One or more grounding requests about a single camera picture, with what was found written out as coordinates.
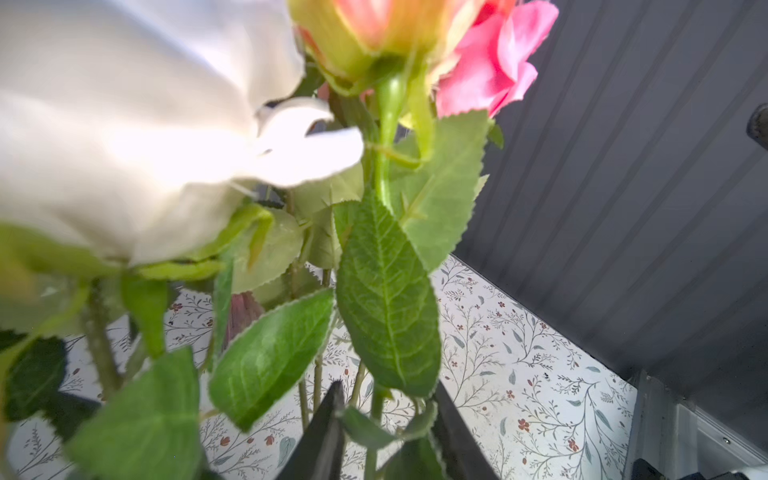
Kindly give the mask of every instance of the floral wallpaper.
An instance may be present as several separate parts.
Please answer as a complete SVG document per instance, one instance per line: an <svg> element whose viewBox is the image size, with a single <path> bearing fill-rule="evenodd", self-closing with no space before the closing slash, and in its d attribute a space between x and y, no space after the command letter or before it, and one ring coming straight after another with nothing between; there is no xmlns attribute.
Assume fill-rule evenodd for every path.
<svg viewBox="0 0 768 480"><path fill-rule="evenodd" d="M441 380L499 477L621 478L634 387L459 260L448 258L432 282L441 304ZM213 325L210 297L182 290L165 323L169 347L191 345L202 363ZM109 335L118 360L125 362L131 350L127 320L113 323ZM67 348L71 355L62 390L97 399L101 394L84 340L71 337ZM325 355L323 386L341 379L350 396L358 364L349 334L336 326ZM311 369L306 378L311 402ZM206 384L203 377L203 388ZM366 376L359 399L364 411L371 391ZM200 410L206 412L212 407L207 395L202 398ZM409 400L395 398L386 405L384 423L396 429L411 415ZM200 427L211 467L231 480L273 478L300 436L296 390L248 433L223 415ZM64 480L72 470L42 419L16 426L8 454L24 480ZM380 455L380 461L387 456ZM348 448L345 480L362 478L364 458L360 447Z"/></svg>

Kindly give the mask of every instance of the floral tablecloth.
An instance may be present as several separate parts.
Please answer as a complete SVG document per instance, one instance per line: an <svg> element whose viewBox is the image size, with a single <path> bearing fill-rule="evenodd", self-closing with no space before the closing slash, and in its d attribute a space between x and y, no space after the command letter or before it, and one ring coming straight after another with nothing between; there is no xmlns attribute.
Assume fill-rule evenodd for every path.
<svg viewBox="0 0 768 480"><path fill-rule="evenodd" d="M441 380L499 477L618 480L627 454L634 387L459 260L448 258L432 274L432 282L442 306ZM210 297L182 290L165 323L168 345L191 345L201 363L213 325ZM131 351L127 320L112 324L109 335L118 360L125 362ZM62 389L93 399L101 396L84 339L71 337L67 348L71 355ZM349 395L358 363L349 334L343 327L334 330L325 355L325 386L341 379ZM204 388L207 378L201 382ZM311 401L311 369L307 383ZM371 390L367 376L361 389L363 409ZM202 397L200 410L207 411L210 403ZM386 405L384 422L394 429L411 414L410 402L396 398ZM296 390L247 434L222 415L200 427L212 468L231 479L273 478L300 436ZM25 480L64 480L72 470L42 419L18 425L8 454ZM363 462L364 451L352 445L343 478L362 478Z"/></svg>

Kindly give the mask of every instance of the white rose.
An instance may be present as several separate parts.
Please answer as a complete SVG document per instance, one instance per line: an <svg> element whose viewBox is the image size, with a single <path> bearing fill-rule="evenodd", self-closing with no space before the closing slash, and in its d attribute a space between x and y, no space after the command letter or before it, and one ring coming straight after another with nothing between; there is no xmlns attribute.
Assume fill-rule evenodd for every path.
<svg viewBox="0 0 768 480"><path fill-rule="evenodd" d="M303 76L280 0L0 2L0 65L0 223L107 259L178 257L227 224L238 181L362 155L355 129L306 135L319 100L263 108Z"/></svg>

